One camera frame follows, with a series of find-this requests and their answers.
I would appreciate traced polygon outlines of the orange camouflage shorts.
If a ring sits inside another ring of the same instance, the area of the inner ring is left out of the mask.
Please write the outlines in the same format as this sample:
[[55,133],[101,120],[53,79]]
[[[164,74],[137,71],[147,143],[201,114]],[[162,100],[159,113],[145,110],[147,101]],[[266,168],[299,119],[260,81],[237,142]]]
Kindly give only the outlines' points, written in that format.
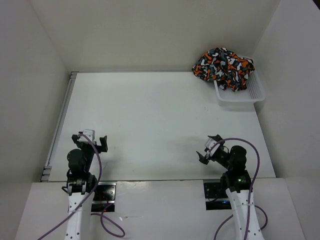
[[252,59],[217,47],[205,52],[191,71],[203,81],[216,82],[222,90],[231,89],[237,92],[247,89],[247,80],[255,67]]

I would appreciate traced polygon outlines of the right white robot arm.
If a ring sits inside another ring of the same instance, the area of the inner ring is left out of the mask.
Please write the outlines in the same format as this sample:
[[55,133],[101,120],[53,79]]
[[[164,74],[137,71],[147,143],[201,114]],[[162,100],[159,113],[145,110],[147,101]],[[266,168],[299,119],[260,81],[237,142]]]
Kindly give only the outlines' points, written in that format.
[[[225,150],[227,141],[240,141],[252,147],[257,157],[253,177],[250,177],[246,170],[247,150],[240,145],[234,145],[231,149]],[[220,224],[213,238],[217,238],[225,223],[233,220],[237,240],[263,240],[262,230],[268,224],[268,217],[265,217],[264,225],[260,226],[256,209],[261,210],[262,208],[255,205],[253,193],[253,186],[261,163],[257,148],[247,140],[236,137],[223,139],[217,134],[208,136],[204,152],[205,155],[198,153],[202,164],[208,165],[210,161],[213,161],[226,169],[220,178],[219,191],[223,196],[228,197],[232,210],[232,215]]]

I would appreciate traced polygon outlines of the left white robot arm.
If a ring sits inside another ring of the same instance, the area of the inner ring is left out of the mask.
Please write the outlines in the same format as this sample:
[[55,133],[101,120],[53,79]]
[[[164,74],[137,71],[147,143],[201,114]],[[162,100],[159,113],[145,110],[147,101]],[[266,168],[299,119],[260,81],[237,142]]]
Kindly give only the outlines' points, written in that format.
[[71,137],[77,148],[71,150],[68,161],[66,191],[68,217],[66,240],[88,240],[92,201],[100,194],[98,183],[102,176],[100,153],[108,151],[107,136],[95,141],[95,131],[85,129]]

